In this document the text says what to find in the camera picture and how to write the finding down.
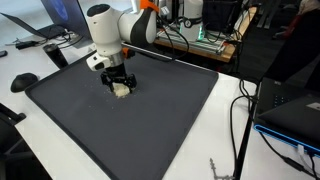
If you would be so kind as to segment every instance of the black laptop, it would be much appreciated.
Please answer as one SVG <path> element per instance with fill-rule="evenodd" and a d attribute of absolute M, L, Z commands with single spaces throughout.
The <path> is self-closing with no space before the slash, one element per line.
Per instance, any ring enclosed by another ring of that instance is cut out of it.
<path fill-rule="evenodd" d="M 40 37 L 43 37 L 46 39 L 52 39 L 52 38 L 55 38 L 55 37 L 58 37 L 58 36 L 65 34 L 64 28 L 61 26 L 57 26 L 55 24 L 52 24 L 50 26 L 36 30 L 33 27 L 31 27 L 29 24 L 25 23 L 24 21 L 22 21 L 21 19 L 19 19 L 17 17 L 10 16 L 10 15 L 4 14 L 4 13 L 0 13 L 0 14 L 7 17 L 8 19 L 13 21 L 17 25 L 24 28 L 25 30 L 29 31 L 31 34 L 34 34 L 34 35 L 37 35 L 37 36 L 40 36 Z"/>
<path fill-rule="evenodd" d="M 320 156 L 319 93 L 264 78 L 254 129 Z"/>

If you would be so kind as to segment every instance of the black mat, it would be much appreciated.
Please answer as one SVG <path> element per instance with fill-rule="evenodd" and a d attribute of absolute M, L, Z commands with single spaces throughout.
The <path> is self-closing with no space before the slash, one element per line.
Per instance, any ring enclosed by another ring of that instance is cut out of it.
<path fill-rule="evenodd" d="M 218 74 L 137 54 L 125 62 L 127 72 L 136 75 L 137 88 L 117 99 L 85 59 L 43 79 L 26 94 L 110 178 L 161 179 Z"/>

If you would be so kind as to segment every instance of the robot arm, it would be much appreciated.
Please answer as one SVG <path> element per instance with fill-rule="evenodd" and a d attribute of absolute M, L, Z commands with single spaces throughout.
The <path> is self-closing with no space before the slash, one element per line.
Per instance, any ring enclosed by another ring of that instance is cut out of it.
<path fill-rule="evenodd" d="M 140 11 L 125 14 L 106 4 L 95 5 L 88 12 L 88 26 L 97 52 L 87 59 L 92 71 L 105 69 L 102 83 L 113 92 L 113 83 L 121 83 L 132 92 L 136 87 L 133 74 L 127 75 L 121 40 L 137 47 L 152 43 L 156 37 L 156 11 L 149 0 L 141 0 Z"/>

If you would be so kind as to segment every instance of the computer monitor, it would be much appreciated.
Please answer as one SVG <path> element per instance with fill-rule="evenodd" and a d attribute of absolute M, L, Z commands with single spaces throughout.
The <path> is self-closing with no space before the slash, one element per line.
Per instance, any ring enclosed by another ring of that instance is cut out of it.
<path fill-rule="evenodd" d="M 202 19 L 207 30 L 232 34 L 234 25 L 248 0 L 203 1 Z"/>
<path fill-rule="evenodd" d="M 41 0 L 55 25 L 91 39 L 86 19 L 78 0 Z"/>

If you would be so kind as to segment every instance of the white table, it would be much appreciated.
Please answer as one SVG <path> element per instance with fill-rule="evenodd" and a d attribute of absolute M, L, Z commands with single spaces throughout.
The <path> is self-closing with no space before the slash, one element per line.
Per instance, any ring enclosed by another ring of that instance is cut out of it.
<path fill-rule="evenodd" d="M 0 47 L 8 56 L 0 59 L 0 102 L 13 111 L 23 112 L 27 118 L 16 125 L 49 175 L 55 180 L 103 180 L 108 176 L 67 136 L 24 92 L 11 93 L 10 84 L 16 75 L 31 72 L 41 79 L 57 71 L 41 47 L 21 51 L 14 47 Z M 64 49 L 69 62 L 80 59 L 87 48 Z M 201 110 L 197 120 L 166 172 L 167 180 L 213 180 L 209 163 L 212 158 L 218 175 L 232 175 L 233 151 L 229 130 L 229 109 L 233 99 L 240 96 L 239 80 L 219 74 L 219 80 Z M 245 83 L 249 93 L 256 86 Z M 246 126 L 247 101 L 241 99 L 234 106 L 234 134 L 237 150 Z"/>

